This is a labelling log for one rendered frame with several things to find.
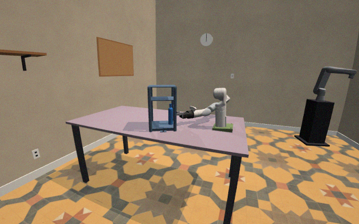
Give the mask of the blue bottle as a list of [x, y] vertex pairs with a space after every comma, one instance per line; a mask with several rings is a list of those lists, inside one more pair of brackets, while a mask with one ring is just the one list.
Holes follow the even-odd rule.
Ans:
[[168, 124], [173, 125], [173, 108], [171, 103], [169, 104], [168, 108]]

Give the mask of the blue shelving unit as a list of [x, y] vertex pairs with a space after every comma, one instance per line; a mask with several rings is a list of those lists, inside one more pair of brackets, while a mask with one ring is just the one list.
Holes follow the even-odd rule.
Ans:
[[[171, 87], [171, 96], [152, 96], [152, 88], [147, 88], [148, 91], [148, 118], [149, 118], [149, 132], [152, 131], [176, 131], [176, 101], [177, 101], [177, 87]], [[171, 101], [173, 108], [173, 125], [169, 125], [168, 121], [153, 121], [153, 101]]]

